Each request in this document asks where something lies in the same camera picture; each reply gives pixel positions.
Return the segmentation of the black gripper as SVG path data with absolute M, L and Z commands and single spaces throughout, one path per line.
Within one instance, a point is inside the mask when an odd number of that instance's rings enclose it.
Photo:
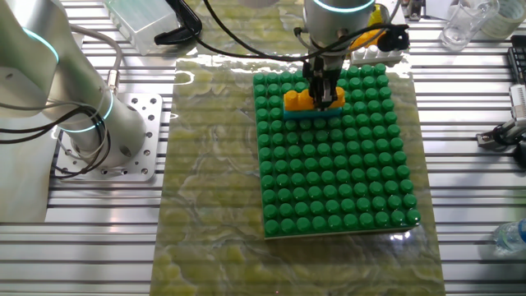
M 331 82 L 340 78 L 345 53 L 323 53 L 309 58 L 302 68 L 302 75 L 309 81 L 309 95 L 316 108 L 328 109 L 334 99 L 334 88 Z

